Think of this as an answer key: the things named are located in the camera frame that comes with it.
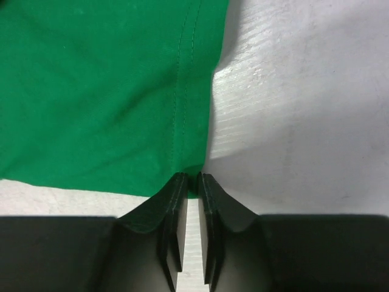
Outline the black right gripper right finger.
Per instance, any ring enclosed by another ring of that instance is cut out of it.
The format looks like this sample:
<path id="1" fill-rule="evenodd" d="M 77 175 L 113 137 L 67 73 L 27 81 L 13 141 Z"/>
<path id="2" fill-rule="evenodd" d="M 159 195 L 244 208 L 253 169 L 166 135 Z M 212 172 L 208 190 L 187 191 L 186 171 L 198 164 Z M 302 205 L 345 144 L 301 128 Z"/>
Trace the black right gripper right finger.
<path id="1" fill-rule="evenodd" d="M 210 291 L 270 291 L 270 271 L 257 215 L 211 174 L 197 178 L 204 282 Z"/>

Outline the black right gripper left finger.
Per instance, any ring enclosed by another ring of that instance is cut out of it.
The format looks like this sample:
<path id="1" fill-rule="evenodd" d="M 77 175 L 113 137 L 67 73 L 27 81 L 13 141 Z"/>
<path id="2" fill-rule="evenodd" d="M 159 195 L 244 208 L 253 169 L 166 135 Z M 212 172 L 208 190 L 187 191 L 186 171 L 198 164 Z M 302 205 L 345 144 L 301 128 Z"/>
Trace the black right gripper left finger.
<path id="1" fill-rule="evenodd" d="M 188 175 L 120 217 L 105 262 L 105 291 L 176 291 L 183 269 Z"/>

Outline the green t-shirt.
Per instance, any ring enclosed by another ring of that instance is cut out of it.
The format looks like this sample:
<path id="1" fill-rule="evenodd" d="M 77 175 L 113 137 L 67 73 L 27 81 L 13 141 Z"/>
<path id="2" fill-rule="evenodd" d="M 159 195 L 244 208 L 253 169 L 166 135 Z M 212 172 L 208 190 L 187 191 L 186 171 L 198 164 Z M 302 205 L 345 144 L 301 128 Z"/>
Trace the green t-shirt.
<path id="1" fill-rule="evenodd" d="M 228 1 L 2 1 L 1 178 L 151 196 L 207 152 Z"/>

